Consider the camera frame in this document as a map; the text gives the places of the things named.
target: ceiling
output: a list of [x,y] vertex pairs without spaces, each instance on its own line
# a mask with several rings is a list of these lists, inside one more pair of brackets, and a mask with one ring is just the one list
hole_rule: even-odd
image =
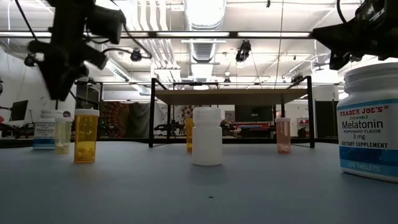
[[[19,0],[22,8],[35,31],[47,30],[52,25],[53,9],[46,6],[45,1]],[[115,1],[121,8],[126,8],[128,1]],[[267,1],[258,0],[227,0],[226,15],[223,30],[232,31],[311,31],[316,27],[340,24],[340,18],[335,9],[335,0],[271,0],[270,8],[266,8]],[[342,10],[347,20],[354,16],[360,0],[342,0]],[[167,26],[170,30],[185,30],[182,0],[166,0]],[[20,12],[14,2],[0,0],[0,30],[27,30]],[[29,39],[0,39],[0,45],[10,54],[23,57]],[[230,73],[232,82],[282,82],[297,73],[311,75],[310,60],[323,60],[330,51],[321,43],[314,40],[250,40],[252,53],[245,61],[243,68],[238,68],[235,62],[236,49],[242,40],[228,39],[225,44],[218,44],[213,67],[213,79],[220,82],[225,78],[225,72]],[[187,77],[190,71],[190,56],[188,45],[180,39],[172,39],[172,48],[178,65],[181,67],[181,77]],[[132,40],[123,39],[119,47],[132,50],[137,46]],[[151,61],[141,60],[132,62],[129,54],[110,52],[112,58],[120,67],[134,76],[136,80],[150,80]],[[340,81],[345,72],[359,63],[347,65],[340,70]],[[90,76],[95,80],[113,82],[119,81],[114,74],[107,70],[98,70],[90,66]]]

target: shelf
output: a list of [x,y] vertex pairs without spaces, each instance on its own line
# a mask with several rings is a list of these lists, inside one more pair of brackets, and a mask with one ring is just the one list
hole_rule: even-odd
[[266,90],[156,90],[168,105],[279,105],[307,94],[307,89]]

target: air duct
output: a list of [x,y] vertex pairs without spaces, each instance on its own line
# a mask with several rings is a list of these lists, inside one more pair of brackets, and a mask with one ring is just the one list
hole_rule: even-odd
[[[185,24],[187,30],[217,31],[221,30],[225,17],[226,0],[184,0]],[[214,60],[217,44],[190,44],[191,58],[197,63],[209,63]],[[194,77],[211,77],[209,65],[192,65]]]

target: black metal table frame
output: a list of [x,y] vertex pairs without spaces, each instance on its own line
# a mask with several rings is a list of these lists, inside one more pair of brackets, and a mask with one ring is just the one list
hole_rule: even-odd
[[[308,118],[310,120],[310,138],[309,138],[309,143],[310,143],[310,148],[315,147],[315,128],[314,128],[314,114],[313,114],[313,95],[312,95],[312,78],[311,76],[306,76],[301,78],[299,81],[291,84],[287,89],[291,89],[303,81],[307,81],[307,98],[308,98]],[[155,137],[154,137],[154,117],[155,117],[155,93],[156,93],[156,85],[159,85],[162,87],[164,90],[168,90],[165,85],[163,85],[158,79],[152,78],[151,80],[151,86],[150,86],[150,116],[149,116],[149,147],[154,147],[154,142],[155,142]],[[192,82],[192,83],[173,83],[173,89],[176,85],[216,85],[217,89],[219,87],[218,83],[198,83],[198,82]],[[282,111],[282,117],[285,117],[285,101],[284,98],[282,97],[280,99],[280,105],[281,105],[281,111]],[[167,105],[167,127],[170,127],[170,122],[171,122],[171,105]],[[167,129],[167,138],[165,143],[170,144],[173,143],[174,141],[171,140],[170,138],[170,128]],[[229,143],[232,143],[232,140],[237,140],[236,143],[243,143],[241,139],[229,139]],[[244,143],[253,143],[253,144],[258,144],[259,141],[258,139],[245,139]],[[302,139],[300,141],[294,141],[292,139],[292,143],[303,143]]]

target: white label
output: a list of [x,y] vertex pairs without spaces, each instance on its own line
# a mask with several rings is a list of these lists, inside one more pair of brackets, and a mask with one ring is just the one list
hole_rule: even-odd
[[339,106],[341,167],[398,177],[398,99]]
[[53,139],[55,136],[54,123],[36,123],[35,124],[35,139]]

